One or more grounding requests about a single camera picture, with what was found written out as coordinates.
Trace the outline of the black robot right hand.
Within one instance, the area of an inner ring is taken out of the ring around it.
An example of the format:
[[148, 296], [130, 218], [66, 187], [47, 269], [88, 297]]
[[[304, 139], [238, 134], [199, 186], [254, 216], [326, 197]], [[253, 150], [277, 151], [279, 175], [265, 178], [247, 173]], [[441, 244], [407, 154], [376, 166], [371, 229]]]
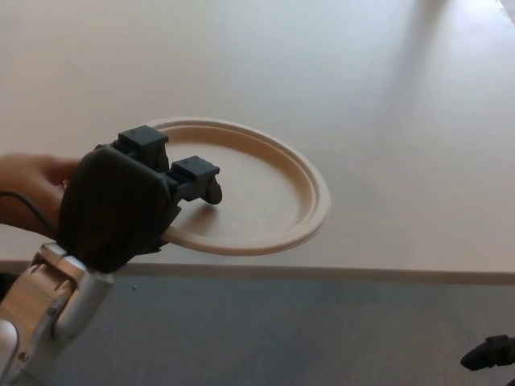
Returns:
[[470, 371], [512, 365], [514, 338], [507, 335], [487, 337], [482, 344], [469, 351], [460, 360], [460, 364]]

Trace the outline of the person's bare hand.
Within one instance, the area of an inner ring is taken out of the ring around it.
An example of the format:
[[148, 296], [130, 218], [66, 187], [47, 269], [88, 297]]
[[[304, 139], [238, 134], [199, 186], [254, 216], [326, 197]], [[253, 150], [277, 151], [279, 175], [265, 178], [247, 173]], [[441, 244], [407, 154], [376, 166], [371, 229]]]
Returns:
[[3, 154], [1, 223], [53, 239], [65, 186], [79, 163], [50, 154]]

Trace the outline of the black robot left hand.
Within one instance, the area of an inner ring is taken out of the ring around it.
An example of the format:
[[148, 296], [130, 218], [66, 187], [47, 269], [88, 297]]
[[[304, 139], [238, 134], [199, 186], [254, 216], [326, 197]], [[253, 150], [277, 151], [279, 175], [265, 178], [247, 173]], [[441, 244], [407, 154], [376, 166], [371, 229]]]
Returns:
[[196, 155], [170, 162], [167, 142], [142, 125], [86, 154], [62, 198], [60, 247], [90, 269], [115, 273], [160, 250], [181, 201], [220, 203], [219, 167]]

